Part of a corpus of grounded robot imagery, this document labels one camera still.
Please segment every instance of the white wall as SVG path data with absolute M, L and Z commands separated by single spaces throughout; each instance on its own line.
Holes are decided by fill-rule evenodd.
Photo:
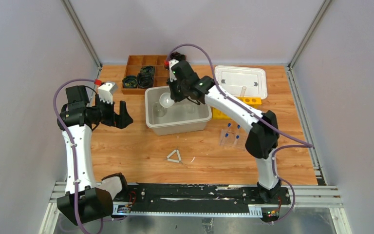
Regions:
M 38 232 L 66 173 L 54 92 L 95 76 L 61 1 L 0 0 L 0 234 Z
M 353 233 L 374 233 L 374 1 L 334 1 L 295 72 Z
M 288 63 L 322 0 L 71 0 L 103 63 L 203 47 L 215 63 Z M 196 49 L 182 49 L 206 62 Z

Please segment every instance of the purple hose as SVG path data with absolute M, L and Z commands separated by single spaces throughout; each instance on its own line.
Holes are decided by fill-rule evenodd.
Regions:
M 56 107 L 56 98 L 58 97 L 58 94 L 59 92 L 61 91 L 62 88 L 64 88 L 65 86 L 67 86 L 68 84 L 72 83 L 72 82 L 76 82 L 76 81 L 88 81 L 88 82 L 92 82 L 94 83 L 94 80 L 93 79 L 72 79 L 70 81 L 67 81 L 65 82 L 63 85 L 61 85 L 57 91 L 55 92 L 55 95 L 54 95 L 54 100 L 53 100 L 53 106 L 54 106 L 54 111 L 55 111 L 55 115 L 56 115 L 56 118 L 59 120 L 59 122 L 61 123 L 61 126 L 65 129 L 65 131 L 67 132 L 68 134 L 68 137 L 70 138 L 70 143 L 71 143 L 71 146 L 72 146 L 72 154 L 73 154 L 73 159 L 74 159 L 74 180 L 78 180 L 78 166 L 77 166 L 77 159 L 76 159 L 76 149 L 75 149 L 75 142 L 74 142 L 74 138 L 72 137 L 72 134 L 70 132 L 70 130 L 68 129 L 67 125 L 65 124 L 65 122 L 62 120 L 61 116 L 59 115 L 58 113 L 58 108 Z M 75 192 L 74 192 L 74 212 L 75 212 L 75 218 L 76 218 L 76 222 L 79 226 L 79 228 L 81 229 L 81 231 L 84 233 L 84 234 L 91 234 L 89 233 L 85 228 L 84 226 L 82 225 L 82 222 L 81 222 L 81 218 L 79 217 L 79 212 L 78 212 L 78 183 L 75 183 Z M 101 227 L 99 228 L 99 231 L 97 232 L 97 234 L 100 234 L 101 231 L 102 231 L 102 228 L 104 226 L 104 222 L 103 222 L 103 219 L 101 218 Z
M 208 63 L 210 64 L 211 72 L 212 72 L 212 74 L 213 74 L 214 83 L 216 84 L 217 90 L 220 92 L 220 94 L 223 95 L 223 96 L 224 96 L 225 98 L 227 98 L 228 100 L 230 100 L 230 101 L 232 101 L 233 103 L 235 103 L 236 105 L 238 105 L 238 106 L 240 106 L 241 108 L 243 108 L 243 109 L 244 109 L 245 111 L 247 111 L 249 114 L 253 114 L 253 112 L 252 112 L 251 110 L 247 109 L 246 106 L 245 106 L 244 104 L 241 104 L 240 102 L 238 102 L 238 101 L 232 99 L 231 97 L 229 97 L 227 94 L 225 94 L 225 93 L 221 90 L 220 85 L 219 85 L 219 82 L 218 82 L 217 79 L 216 79 L 216 73 L 214 72 L 213 62 L 211 61 L 210 56 L 208 55 L 208 53 L 207 53 L 203 48 L 201 48 L 200 46 L 195 45 L 195 44 L 190 44 L 190 43 L 185 43 L 185 44 L 178 45 L 178 46 L 176 46 L 176 47 L 175 47 L 175 48 L 174 48 L 174 49 L 173 49 L 173 50 L 168 54 L 166 61 L 169 61 L 169 59 L 170 59 L 170 57 L 171 57 L 171 54 L 172 54 L 175 50 L 177 50 L 178 48 L 183 47 L 183 46 L 192 46 L 192 47 L 194 47 L 194 48 L 199 49 L 201 52 L 203 52 L 203 54 L 206 56 L 206 58 L 207 58 L 207 60 L 208 60 Z M 263 124 L 265 124 L 267 127 L 269 127 L 270 129 L 272 129 L 272 130 L 275 131 L 276 133 L 281 134 L 281 135 L 283 135 L 283 136 L 285 136 L 285 137 L 287 137 L 287 138 L 289 138 L 289 139 L 291 139 L 291 140 L 296 141 L 297 143 L 302 144 L 302 145 L 285 145 L 285 146 L 281 146 L 281 147 L 277 148 L 277 149 L 273 152 L 273 154 L 272 154 L 272 158 L 276 159 L 276 158 L 275 158 L 276 153 L 277 153 L 279 150 L 282 150 L 282 149 L 295 148 L 295 147 L 299 147 L 299 148 L 313 148 L 313 147 L 314 147 L 313 144 L 311 144 L 311 143 L 308 143 L 308 142 L 306 142 L 306 141 L 303 141 L 303 140 L 297 139 L 297 138 L 294 137 L 294 136 L 291 136 L 291 135 L 289 135 L 289 134 L 287 134 L 287 133 L 285 133 L 285 132 L 280 131 L 279 129 L 277 129 L 277 128 L 275 128 L 273 125 L 271 125 L 270 123 L 266 122 L 264 119 L 262 119 L 262 118 L 260 118 L 259 116 L 257 116 L 256 114 L 254 114 L 253 116 L 256 117 L 258 121 L 262 122 Z M 296 195 L 295 195 L 295 189 L 293 188 L 292 184 L 290 184 L 289 181 L 287 181 L 287 180 L 285 180 L 285 179 L 279 177 L 279 175 L 277 174 L 276 169 L 275 169 L 275 163 L 276 163 L 275 161 L 273 161 L 273 163 L 272 163 L 273 174 L 274 174 L 275 176 L 277 176 L 279 180 L 281 180 L 281 181 L 285 182 L 286 184 L 288 184 L 289 187 L 290 187 L 290 189 L 292 190 L 292 193 L 293 193 L 293 199 L 292 199 L 293 201 L 292 201 L 292 205 L 290 206 L 289 211 L 288 211 L 288 212 L 287 212 L 287 213 L 286 213 L 282 218 L 280 218 L 280 219 L 278 219 L 278 220 L 275 221 L 275 222 L 280 222 L 281 220 L 283 220 L 284 218 L 286 218 L 286 217 L 290 214 L 290 212 L 293 210 L 293 208 L 295 207 Z

